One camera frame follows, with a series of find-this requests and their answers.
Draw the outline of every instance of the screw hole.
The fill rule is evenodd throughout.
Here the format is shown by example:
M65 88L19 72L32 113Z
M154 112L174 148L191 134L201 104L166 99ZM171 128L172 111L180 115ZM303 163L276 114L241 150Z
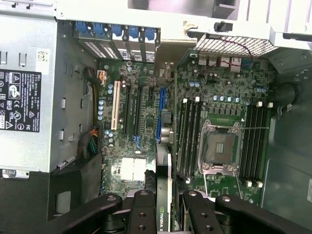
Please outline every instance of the screw hole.
M146 227L145 227L144 225L140 225L140 226L138 226L138 229L139 229L140 231L144 231L144 230L146 229Z
M211 231L213 230L213 227L212 227L212 226L207 225L207 226L206 226L206 230L207 230L207 231L209 231L209 232L211 232Z

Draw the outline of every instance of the blue pcie slot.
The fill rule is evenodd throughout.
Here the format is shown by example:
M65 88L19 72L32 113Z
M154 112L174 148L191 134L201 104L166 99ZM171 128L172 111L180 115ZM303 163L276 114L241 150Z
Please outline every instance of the blue pcie slot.
M166 88L161 88L160 97L159 97L159 116L158 116L158 122L157 122L156 143L160 142L161 112L165 108L165 102L166 102Z

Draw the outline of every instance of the warning label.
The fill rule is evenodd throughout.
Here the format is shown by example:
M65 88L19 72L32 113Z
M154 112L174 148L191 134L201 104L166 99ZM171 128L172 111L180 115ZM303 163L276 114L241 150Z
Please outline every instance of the warning label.
M41 73L0 69L0 130L39 132Z

